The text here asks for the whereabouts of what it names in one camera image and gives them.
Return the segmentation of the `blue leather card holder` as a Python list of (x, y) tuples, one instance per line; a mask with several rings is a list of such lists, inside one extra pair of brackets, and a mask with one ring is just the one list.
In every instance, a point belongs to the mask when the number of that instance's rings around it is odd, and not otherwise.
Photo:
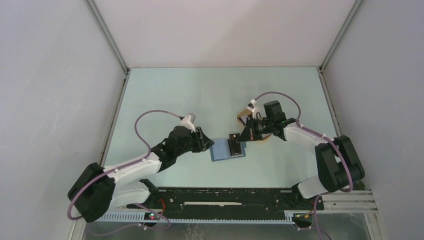
[(241, 153), (231, 155), (228, 138), (214, 139), (214, 144), (211, 146), (210, 156), (212, 162), (224, 161), (236, 158), (242, 158), (246, 156), (246, 143), (241, 143)]

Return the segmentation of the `black credit card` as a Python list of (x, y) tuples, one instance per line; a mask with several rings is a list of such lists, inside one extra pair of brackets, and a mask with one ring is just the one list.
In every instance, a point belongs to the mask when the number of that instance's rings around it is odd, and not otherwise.
[(241, 156), (243, 154), (242, 144), (237, 141), (239, 136), (240, 136), (239, 133), (231, 133), (229, 135), (229, 139), (227, 142), (228, 142), (229, 153), (230, 153), (230, 156), (232, 157)]

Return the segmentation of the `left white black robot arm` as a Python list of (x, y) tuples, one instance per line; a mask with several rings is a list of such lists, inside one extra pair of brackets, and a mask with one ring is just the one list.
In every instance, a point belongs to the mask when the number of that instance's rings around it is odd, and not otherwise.
[(157, 189), (146, 177), (170, 168), (183, 154), (206, 152), (214, 143), (199, 126), (194, 130), (176, 126), (144, 155), (106, 167), (91, 163), (67, 194), (69, 209), (75, 207), (91, 223), (118, 207), (142, 204), (153, 208), (158, 202)]

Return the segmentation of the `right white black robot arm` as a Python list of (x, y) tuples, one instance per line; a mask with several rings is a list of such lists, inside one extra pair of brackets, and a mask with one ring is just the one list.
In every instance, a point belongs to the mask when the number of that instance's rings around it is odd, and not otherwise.
[(244, 127), (237, 142), (264, 141), (275, 136), (297, 144), (315, 156), (317, 175), (292, 187), (290, 201), (295, 208), (304, 209), (311, 198), (318, 195), (352, 190), (354, 183), (365, 177), (365, 170), (349, 137), (329, 138), (301, 125), (295, 118), (287, 118), (277, 100), (264, 104), (264, 116), (256, 110), (255, 104), (256, 101), (252, 100), (237, 115), (237, 121)]

